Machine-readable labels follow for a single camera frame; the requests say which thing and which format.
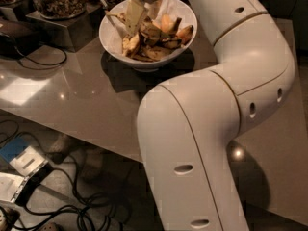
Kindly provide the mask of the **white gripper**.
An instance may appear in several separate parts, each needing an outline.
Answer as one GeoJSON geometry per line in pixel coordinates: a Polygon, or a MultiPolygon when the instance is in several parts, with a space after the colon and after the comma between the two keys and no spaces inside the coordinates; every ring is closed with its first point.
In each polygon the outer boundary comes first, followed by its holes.
{"type": "Polygon", "coordinates": [[[154,20],[161,8],[163,0],[143,0],[146,7],[139,0],[128,0],[126,8],[125,27],[129,35],[133,36],[140,28],[140,24],[149,16],[154,20]]]}

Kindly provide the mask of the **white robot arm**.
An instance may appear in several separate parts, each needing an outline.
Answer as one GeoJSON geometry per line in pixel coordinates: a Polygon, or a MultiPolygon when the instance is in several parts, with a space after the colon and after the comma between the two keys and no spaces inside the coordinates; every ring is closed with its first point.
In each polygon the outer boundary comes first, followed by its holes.
{"type": "Polygon", "coordinates": [[[143,165],[165,231],[249,231],[226,148],[285,101],[294,56],[258,0],[189,2],[218,62],[143,98],[143,165]]]}

